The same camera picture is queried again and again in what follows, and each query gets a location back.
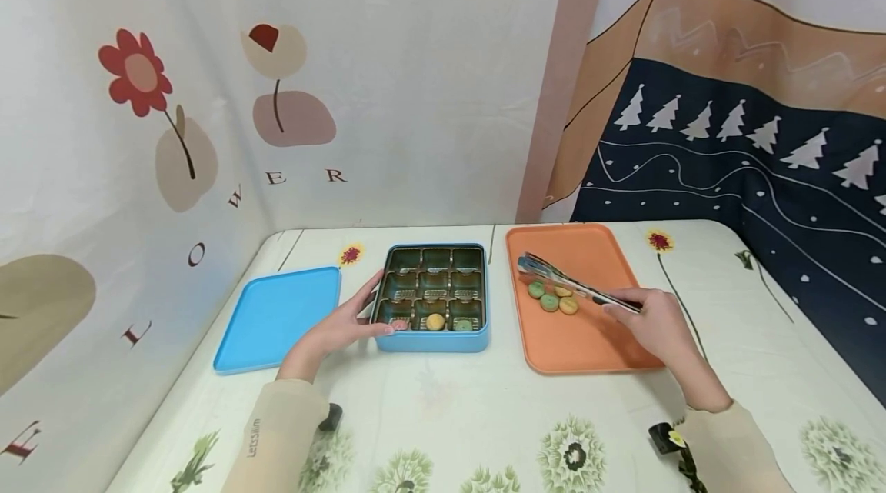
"left hand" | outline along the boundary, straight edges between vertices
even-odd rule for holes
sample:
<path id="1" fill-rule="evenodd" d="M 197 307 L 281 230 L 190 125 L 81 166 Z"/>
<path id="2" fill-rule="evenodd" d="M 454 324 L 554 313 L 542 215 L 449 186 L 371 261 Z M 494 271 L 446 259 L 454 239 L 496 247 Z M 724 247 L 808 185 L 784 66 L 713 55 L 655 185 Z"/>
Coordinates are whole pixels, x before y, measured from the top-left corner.
<path id="1" fill-rule="evenodd" d="M 354 296 L 304 334 L 282 360 L 276 378 L 314 381 L 320 363 L 327 354 L 340 351 L 358 339 L 393 334 L 390 325 L 366 324 L 362 318 L 357 318 L 357 314 L 373 301 L 373 291 L 383 275 L 383 271 L 375 273 Z"/>

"orange tray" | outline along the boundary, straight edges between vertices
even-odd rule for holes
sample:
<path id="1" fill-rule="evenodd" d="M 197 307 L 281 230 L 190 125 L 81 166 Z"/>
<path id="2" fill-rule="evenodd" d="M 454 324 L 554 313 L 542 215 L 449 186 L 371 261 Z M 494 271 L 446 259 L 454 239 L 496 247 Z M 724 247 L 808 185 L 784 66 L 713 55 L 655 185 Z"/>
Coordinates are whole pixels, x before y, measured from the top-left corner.
<path id="1" fill-rule="evenodd" d="M 578 281 L 608 290 L 637 287 L 612 232 L 599 224 L 514 228 L 506 236 L 526 363 L 541 373 L 589 373 L 662 368 L 660 360 L 593 301 L 576 296 L 578 312 L 546 312 L 529 296 L 530 278 L 517 259 L 529 251 Z"/>

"dark blue backdrop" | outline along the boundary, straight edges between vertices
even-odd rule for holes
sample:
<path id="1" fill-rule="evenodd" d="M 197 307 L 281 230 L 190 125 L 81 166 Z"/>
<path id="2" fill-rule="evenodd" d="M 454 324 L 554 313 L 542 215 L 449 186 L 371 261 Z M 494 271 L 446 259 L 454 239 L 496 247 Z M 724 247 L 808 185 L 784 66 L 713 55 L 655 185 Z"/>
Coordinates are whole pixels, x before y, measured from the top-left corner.
<path id="1" fill-rule="evenodd" d="M 641 84 L 641 124 L 622 131 L 613 121 Z M 677 95 L 674 129 L 653 132 L 647 123 Z M 741 135 L 723 142 L 717 133 L 740 100 Z M 681 131 L 708 102 L 710 137 L 690 142 Z M 776 115 L 770 155 L 747 136 Z M 781 160 L 824 128 L 818 170 Z M 879 118 L 789 108 L 746 85 L 634 60 L 572 221 L 705 218 L 729 226 L 886 405 L 886 208 L 874 199 L 886 195 L 886 162 L 874 163 L 867 190 L 845 188 L 833 173 L 872 145 L 882 150 L 882 138 Z"/>

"person's arm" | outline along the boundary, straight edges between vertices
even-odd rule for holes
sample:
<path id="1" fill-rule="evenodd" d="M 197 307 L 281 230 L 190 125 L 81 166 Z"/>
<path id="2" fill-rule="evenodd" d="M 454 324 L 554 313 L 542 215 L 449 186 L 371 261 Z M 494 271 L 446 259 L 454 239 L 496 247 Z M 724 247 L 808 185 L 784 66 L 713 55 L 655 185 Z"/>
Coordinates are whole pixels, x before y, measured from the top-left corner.
<path id="1" fill-rule="evenodd" d="M 606 305 L 604 310 L 628 326 L 637 342 L 658 357 L 680 384 L 688 410 L 677 430 L 707 490 L 792 493 L 751 413 L 731 398 L 695 347 L 676 298 L 653 289 L 622 289 L 613 295 L 643 305 L 641 314 L 617 305 Z"/>
<path id="2" fill-rule="evenodd" d="M 276 381 L 258 395 L 222 493 L 298 492 L 298 476 L 314 433 L 330 411 L 314 386 L 323 358 L 358 339 L 393 332 L 389 325 L 364 325 L 357 319 L 371 302 L 381 276 L 381 272 L 375 274 L 286 354 Z"/>

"hand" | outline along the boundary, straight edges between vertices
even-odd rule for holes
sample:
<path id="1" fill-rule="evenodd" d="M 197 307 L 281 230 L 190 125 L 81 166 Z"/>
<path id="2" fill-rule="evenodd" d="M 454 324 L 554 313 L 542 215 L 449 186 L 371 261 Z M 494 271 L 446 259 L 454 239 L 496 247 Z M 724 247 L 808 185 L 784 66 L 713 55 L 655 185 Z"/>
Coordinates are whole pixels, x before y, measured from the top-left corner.
<path id="1" fill-rule="evenodd" d="M 689 406 L 709 412 L 723 412 L 732 406 L 732 398 L 717 373 L 695 346 L 677 297 L 658 289 L 640 288 L 618 289 L 611 294 L 643 305 L 640 314 L 618 305 L 604 305 L 604 311 L 631 330 L 637 342 L 668 367 Z"/>
<path id="2" fill-rule="evenodd" d="M 373 291 L 383 275 L 383 271 L 375 273 L 354 296 L 304 334 L 282 360 L 276 378 L 313 382 L 327 354 L 340 351 L 358 339 L 393 334 L 390 325 L 366 324 L 365 318 L 357 318 L 374 300 Z"/>
<path id="3" fill-rule="evenodd" d="M 617 289 L 611 295 L 625 301 L 640 302 L 640 314 L 625 311 L 618 305 L 604 305 L 604 311 L 631 330 L 646 351 L 671 367 L 681 360 L 700 355 L 680 302 L 673 294 L 658 289 Z"/>

